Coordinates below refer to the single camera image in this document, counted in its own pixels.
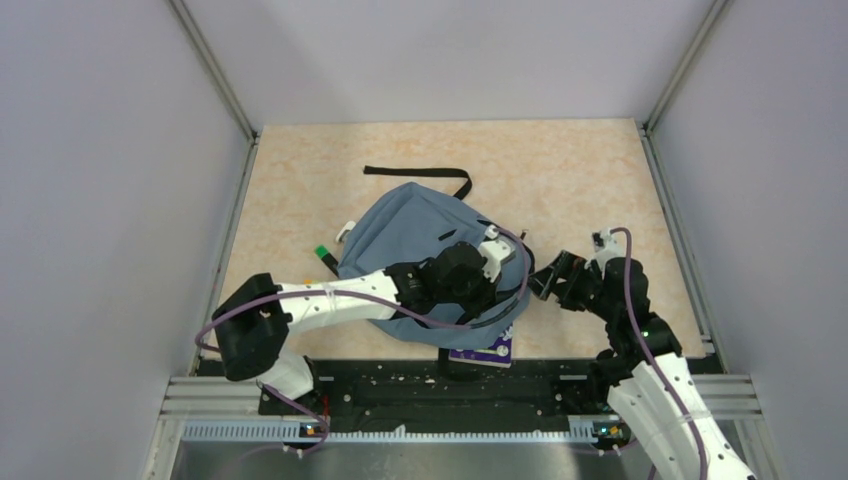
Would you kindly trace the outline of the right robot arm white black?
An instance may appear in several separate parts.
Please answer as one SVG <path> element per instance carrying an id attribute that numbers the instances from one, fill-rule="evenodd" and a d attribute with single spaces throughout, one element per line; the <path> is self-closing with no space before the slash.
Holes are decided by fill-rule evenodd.
<path id="1" fill-rule="evenodd" d="M 528 280 L 540 300 L 605 324 L 609 349 L 590 364 L 586 397 L 614 411 L 662 479 L 753 479 L 697 390 L 682 347 L 651 308 L 641 263 L 624 254 L 601 261 L 561 252 Z"/>

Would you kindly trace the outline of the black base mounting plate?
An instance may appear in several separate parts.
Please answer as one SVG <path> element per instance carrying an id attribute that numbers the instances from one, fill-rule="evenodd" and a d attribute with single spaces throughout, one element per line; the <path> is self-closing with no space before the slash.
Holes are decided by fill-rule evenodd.
<path id="1" fill-rule="evenodd" d="M 317 360 L 298 398 L 342 433 L 530 433 L 611 413 L 587 360 L 519 359 L 510 368 L 435 360 Z"/>

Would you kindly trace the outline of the blue grey student backpack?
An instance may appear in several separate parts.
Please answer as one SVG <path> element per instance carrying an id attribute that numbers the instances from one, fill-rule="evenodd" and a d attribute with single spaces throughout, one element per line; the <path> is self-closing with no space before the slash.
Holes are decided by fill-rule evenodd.
<path id="1" fill-rule="evenodd" d="M 345 240 L 339 260 L 339 278 L 349 279 L 403 262 L 434 258 L 460 241 L 480 245 L 488 225 L 494 224 L 464 203 L 472 184 L 466 182 L 448 195 L 413 182 L 413 177 L 463 177 L 454 168 L 392 169 L 367 166 L 366 175 L 404 176 L 409 181 L 384 194 L 363 215 Z M 521 315 L 529 304 L 528 279 L 534 271 L 532 251 L 515 241 L 515 257 L 504 265 L 497 282 L 494 307 L 470 318 L 456 305 L 440 305 L 432 311 L 438 320 L 461 325 L 459 331 L 436 332 L 410 318 L 377 322 L 390 336 L 407 342 L 444 349 L 484 348 Z"/>

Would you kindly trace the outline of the pink white small eraser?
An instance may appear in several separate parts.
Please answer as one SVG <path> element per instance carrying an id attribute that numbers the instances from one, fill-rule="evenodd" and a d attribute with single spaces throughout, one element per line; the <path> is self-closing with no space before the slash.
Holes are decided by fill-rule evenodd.
<path id="1" fill-rule="evenodd" d="M 353 231 L 356 227 L 357 223 L 355 221 L 347 221 L 343 227 L 339 230 L 339 232 L 335 236 L 336 243 L 344 243 L 348 235 Z"/>

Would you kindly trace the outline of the purple game card pack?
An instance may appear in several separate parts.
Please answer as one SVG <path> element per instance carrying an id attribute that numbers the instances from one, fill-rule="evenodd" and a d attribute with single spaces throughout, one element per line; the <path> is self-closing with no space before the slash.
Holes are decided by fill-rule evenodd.
<path id="1" fill-rule="evenodd" d="M 474 350 L 448 351 L 448 360 L 478 366 L 510 368 L 513 360 L 514 326 L 510 325 L 488 347 Z"/>

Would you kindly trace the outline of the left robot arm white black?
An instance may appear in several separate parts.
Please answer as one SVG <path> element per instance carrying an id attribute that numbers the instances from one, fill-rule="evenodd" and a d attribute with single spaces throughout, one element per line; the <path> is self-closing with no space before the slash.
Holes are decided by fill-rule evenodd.
<path id="1" fill-rule="evenodd" d="M 224 376 L 254 381 L 281 393 L 295 412 L 308 413 L 319 404 L 321 388 L 307 359 L 285 350 L 290 334 L 402 318 L 436 332 L 459 331 L 461 325 L 438 320 L 432 311 L 456 305 L 474 317 L 494 307 L 496 282 L 513 255 L 513 243 L 496 238 L 478 246 L 460 241 L 434 258 L 329 283 L 277 284 L 269 274 L 257 274 L 213 315 Z"/>

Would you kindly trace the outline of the aluminium front rail frame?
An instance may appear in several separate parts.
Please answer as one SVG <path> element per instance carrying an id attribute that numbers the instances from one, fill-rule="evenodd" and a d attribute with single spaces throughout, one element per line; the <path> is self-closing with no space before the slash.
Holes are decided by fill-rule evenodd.
<path id="1" fill-rule="evenodd" d="M 320 361 L 317 388 L 288 405 L 260 382 L 232 382 L 214 362 L 168 383 L 145 475 L 162 479 L 187 441 L 574 443 L 604 457 L 638 434 L 593 394 L 584 363 L 520 360 L 507 369 L 425 361 Z"/>

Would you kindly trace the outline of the green capped black marker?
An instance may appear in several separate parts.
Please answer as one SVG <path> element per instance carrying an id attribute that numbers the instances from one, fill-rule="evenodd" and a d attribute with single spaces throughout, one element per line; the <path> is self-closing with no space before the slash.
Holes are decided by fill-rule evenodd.
<path id="1" fill-rule="evenodd" d="M 324 245 L 318 245 L 314 249 L 315 255 L 319 258 L 322 264 L 327 267 L 332 275 L 336 278 L 339 277 L 338 265 L 339 262 L 336 257 L 329 251 L 327 247 Z"/>

